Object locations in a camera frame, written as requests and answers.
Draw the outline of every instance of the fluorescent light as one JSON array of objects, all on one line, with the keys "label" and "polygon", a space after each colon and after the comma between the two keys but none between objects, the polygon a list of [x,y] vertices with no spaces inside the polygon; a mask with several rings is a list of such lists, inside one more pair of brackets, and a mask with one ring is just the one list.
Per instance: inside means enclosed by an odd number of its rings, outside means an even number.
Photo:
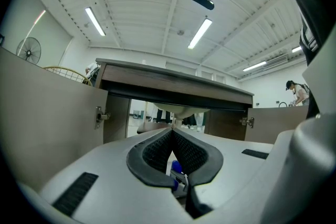
[{"label": "fluorescent light", "polygon": [[100,25],[99,25],[99,23],[98,23],[98,21],[97,21],[95,15],[94,15],[93,12],[92,12],[92,9],[91,9],[91,8],[86,8],[85,11],[86,11],[86,13],[89,15],[91,21],[93,22],[94,26],[95,26],[96,29],[98,30],[99,34],[100,34],[101,36],[105,36],[105,33],[104,33],[103,29],[101,29],[101,27],[100,27]]},{"label": "fluorescent light", "polygon": [[46,11],[42,11],[42,13],[37,17],[36,21],[34,22],[34,25],[37,24],[38,20],[41,19],[41,17],[43,16],[43,14],[45,13]]},{"label": "fluorescent light", "polygon": [[194,36],[193,40],[190,42],[188,49],[195,48],[196,44],[199,42],[201,37],[204,35],[204,33],[208,30],[209,26],[212,24],[212,21],[209,19],[205,19],[202,26],[197,31],[196,35]]},{"label": "fluorescent light", "polygon": [[297,47],[297,48],[295,48],[295,49],[293,49],[292,52],[294,53],[294,52],[297,52],[297,51],[299,51],[299,50],[302,50],[302,48],[301,48],[300,46]]},{"label": "fluorescent light", "polygon": [[254,68],[257,68],[257,67],[261,67],[261,66],[263,66],[263,65],[265,65],[265,64],[266,64],[266,62],[264,61],[264,62],[261,62],[261,63],[258,63],[258,64],[256,64],[256,65],[254,65],[254,66],[245,68],[243,71],[246,72],[246,71],[248,71],[248,70],[251,70],[251,69],[254,69]]}]

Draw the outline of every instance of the desk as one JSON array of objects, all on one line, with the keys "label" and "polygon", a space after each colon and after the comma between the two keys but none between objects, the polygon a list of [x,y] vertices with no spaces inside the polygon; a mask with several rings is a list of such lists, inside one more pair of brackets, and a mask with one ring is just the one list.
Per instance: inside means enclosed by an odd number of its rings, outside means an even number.
[{"label": "desk", "polygon": [[109,92],[104,142],[127,135],[131,99],[211,109],[205,133],[244,140],[246,126],[239,120],[252,107],[253,94],[208,79],[163,68],[96,59],[101,65],[96,87]]}]

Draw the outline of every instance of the wall fan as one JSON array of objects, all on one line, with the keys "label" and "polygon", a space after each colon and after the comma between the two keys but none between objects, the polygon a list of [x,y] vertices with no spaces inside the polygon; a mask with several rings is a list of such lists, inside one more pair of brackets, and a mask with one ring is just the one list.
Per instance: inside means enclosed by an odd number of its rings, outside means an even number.
[{"label": "wall fan", "polygon": [[27,37],[17,46],[16,55],[36,65],[41,57],[41,45],[36,38]]}]

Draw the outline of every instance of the ceiling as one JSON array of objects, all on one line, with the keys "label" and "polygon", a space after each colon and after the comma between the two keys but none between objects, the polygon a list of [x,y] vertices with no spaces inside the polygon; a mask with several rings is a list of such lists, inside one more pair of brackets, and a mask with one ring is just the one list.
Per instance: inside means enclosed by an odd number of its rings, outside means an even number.
[{"label": "ceiling", "polygon": [[[69,32],[90,47],[143,51],[207,66],[236,78],[263,68],[243,69],[287,55],[283,67],[304,61],[299,46],[301,19],[295,0],[213,0],[210,11],[192,0],[50,0],[47,8]],[[88,18],[91,7],[106,32]],[[213,24],[190,50],[188,45],[208,16]]]}]

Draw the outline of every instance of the black vent slot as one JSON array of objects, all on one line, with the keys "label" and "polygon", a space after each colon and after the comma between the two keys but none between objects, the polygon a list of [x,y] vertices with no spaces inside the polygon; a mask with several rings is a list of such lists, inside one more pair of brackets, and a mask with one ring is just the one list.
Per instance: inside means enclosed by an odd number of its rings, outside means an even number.
[{"label": "black vent slot", "polygon": [[83,201],[98,175],[83,173],[69,188],[54,202],[53,206],[63,214],[71,216]]},{"label": "black vent slot", "polygon": [[242,153],[246,154],[248,156],[252,156],[252,157],[256,157],[256,158],[260,158],[260,159],[267,159],[267,157],[269,155],[269,153],[260,152],[260,151],[253,151],[253,150],[244,150]]}]

